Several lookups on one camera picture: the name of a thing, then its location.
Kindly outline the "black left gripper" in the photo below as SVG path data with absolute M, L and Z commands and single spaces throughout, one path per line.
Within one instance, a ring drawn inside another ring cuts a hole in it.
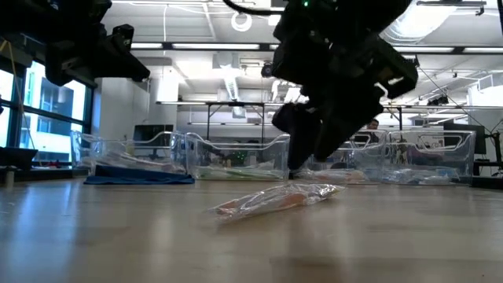
M 134 27 L 115 26 L 109 35 L 103 24 L 46 23 L 46 74 L 62 86 L 76 73 L 96 78 L 129 78 L 141 82 L 150 71 L 130 52 Z

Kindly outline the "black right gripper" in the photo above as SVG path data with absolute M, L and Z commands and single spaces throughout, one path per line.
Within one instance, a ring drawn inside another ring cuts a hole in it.
M 295 83 L 310 113 L 295 113 L 289 126 L 288 168 L 298 170 L 314 153 L 326 160 L 384 110 L 380 98 L 416 87 L 416 66 L 381 38 L 386 24 L 279 23 L 272 76 Z

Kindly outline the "green toothbrush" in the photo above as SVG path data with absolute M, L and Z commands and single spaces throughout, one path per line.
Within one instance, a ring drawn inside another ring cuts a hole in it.
M 283 180 L 288 174 L 282 170 L 263 170 L 246 167 L 195 167 L 193 177 L 200 180 Z

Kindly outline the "person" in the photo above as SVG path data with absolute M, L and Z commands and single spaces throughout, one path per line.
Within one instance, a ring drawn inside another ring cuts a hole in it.
M 380 140 L 379 134 L 376 132 L 378 130 L 379 121 L 377 119 L 372 119 L 366 126 L 366 129 L 358 132 L 354 136 L 354 141 L 357 143 L 378 143 Z

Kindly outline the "clear scoop-front plastic bin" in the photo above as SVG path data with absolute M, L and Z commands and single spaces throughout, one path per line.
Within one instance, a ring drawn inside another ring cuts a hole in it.
M 286 174 L 289 172 L 287 161 L 290 137 L 287 134 L 263 144 L 211 142 L 198 134 L 188 133 L 185 142 L 186 166 L 191 175 L 195 167 L 208 166 L 282 170 Z
M 159 155 L 156 159 L 149 158 L 151 149 L 140 148 L 134 145 L 134 140 L 108 140 L 91 134 L 83 134 L 79 131 L 71 132 L 72 165 L 74 167 L 86 168 L 92 173 L 95 167 L 91 161 L 94 157 L 106 154 L 107 152 L 128 153 L 137 158 L 147 160 L 170 159 L 185 166 L 185 135 L 178 132 L 171 132 L 170 145 L 157 150 Z

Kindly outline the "large glass window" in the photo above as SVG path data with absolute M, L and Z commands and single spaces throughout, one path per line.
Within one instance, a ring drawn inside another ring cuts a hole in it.
M 0 147 L 34 149 L 35 166 L 69 167 L 72 134 L 90 131 L 92 94 L 75 80 L 51 83 L 38 62 L 15 75 L 0 67 Z

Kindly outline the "black monitor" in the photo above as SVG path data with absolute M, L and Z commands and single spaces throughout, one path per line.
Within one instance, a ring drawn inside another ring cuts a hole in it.
M 134 126 L 134 145 L 140 148 L 151 149 L 149 158 L 156 159 L 159 155 L 157 150 L 161 147 L 168 147 L 171 140 L 171 132 L 174 126 L 172 124 L 161 125 L 135 125 Z
M 475 154 L 486 154 L 486 137 L 484 126 L 458 123 L 444 123 L 443 130 L 475 131 Z
M 30 171 L 32 161 L 37 153 L 37 149 L 0 147 L 0 166 L 10 166 L 23 171 Z

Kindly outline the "long ceiling light strip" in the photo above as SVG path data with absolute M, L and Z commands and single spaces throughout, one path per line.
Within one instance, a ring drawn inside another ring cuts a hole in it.
M 243 50 L 272 52 L 274 43 L 133 42 L 132 50 Z M 503 46 L 393 46 L 400 53 L 503 54 Z

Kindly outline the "blue cloth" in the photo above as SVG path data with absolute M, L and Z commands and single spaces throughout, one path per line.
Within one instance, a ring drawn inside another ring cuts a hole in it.
M 188 174 L 97 165 L 87 185 L 189 185 L 195 179 Z

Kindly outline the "black monitor stand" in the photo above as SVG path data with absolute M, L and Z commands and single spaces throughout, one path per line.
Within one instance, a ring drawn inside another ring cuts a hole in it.
M 494 145 L 496 160 L 495 161 L 474 161 L 473 164 L 473 174 L 474 176 L 480 176 L 480 168 L 481 167 L 496 167 L 498 169 L 497 173 L 492 174 L 492 176 L 496 176 L 503 171 L 503 156 L 501 154 L 501 145 L 500 145 L 500 133 L 495 132 L 493 134 L 485 134 L 484 138 L 489 138 Z

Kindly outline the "clear handled plastic bin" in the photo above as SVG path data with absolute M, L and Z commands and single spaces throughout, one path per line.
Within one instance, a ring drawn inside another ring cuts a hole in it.
M 460 181 L 472 183 L 475 132 L 470 130 L 399 130 L 387 134 L 384 169 L 411 169 L 417 174 L 436 168 L 453 168 Z
M 313 171 L 325 169 L 355 169 L 364 172 L 369 177 L 369 182 L 359 184 L 380 182 L 384 168 L 387 132 L 385 130 L 377 130 L 376 132 L 380 137 L 378 143 L 357 143 L 354 141 L 353 135 L 326 160 L 320 161 L 316 160 L 313 156 L 309 157 L 300 169 L 290 173 L 291 179 L 316 182 L 298 179 L 294 176 L 295 173 L 304 169 Z

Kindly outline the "black metal rack frame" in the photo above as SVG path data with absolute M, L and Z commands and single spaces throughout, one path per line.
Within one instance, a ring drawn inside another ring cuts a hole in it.
M 211 133 L 211 125 L 216 125 L 216 126 L 236 126 L 236 127 L 245 127 L 245 126 L 250 126 L 250 127 L 259 127 L 261 129 L 261 140 L 264 141 L 266 137 L 266 127 L 271 126 L 271 123 L 265 123 L 265 115 L 266 115 L 266 108 L 267 107 L 276 107 L 279 108 L 283 105 L 283 103 L 265 103 L 265 102 L 249 102 L 249 101 L 209 101 L 209 102 L 204 102 L 204 104 L 207 106 L 207 121 L 204 124 L 206 127 L 206 134 L 205 138 L 209 139 L 210 138 L 210 133 Z M 218 123 L 212 123 L 211 122 L 211 117 L 223 106 L 226 106 L 228 108 L 233 108 L 233 107 L 238 107 L 238 108 L 252 108 L 255 112 L 258 113 L 260 122 L 259 123 L 227 123 L 227 122 L 218 122 Z

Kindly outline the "white ventilation duct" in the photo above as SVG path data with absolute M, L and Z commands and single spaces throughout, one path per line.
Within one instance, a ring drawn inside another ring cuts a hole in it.
M 238 102 L 240 96 L 237 78 L 242 74 L 238 54 L 229 51 L 217 52 L 213 55 L 213 70 L 224 81 L 229 100 Z

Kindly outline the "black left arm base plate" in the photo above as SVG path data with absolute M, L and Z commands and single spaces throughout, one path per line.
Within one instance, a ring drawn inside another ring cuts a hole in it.
M 87 177 L 87 169 L 36 169 L 30 171 L 14 171 L 15 182 L 36 182 L 58 179 Z

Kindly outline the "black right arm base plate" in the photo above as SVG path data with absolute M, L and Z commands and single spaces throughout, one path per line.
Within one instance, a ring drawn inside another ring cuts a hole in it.
M 471 187 L 478 189 L 503 190 L 503 178 L 474 176 Z

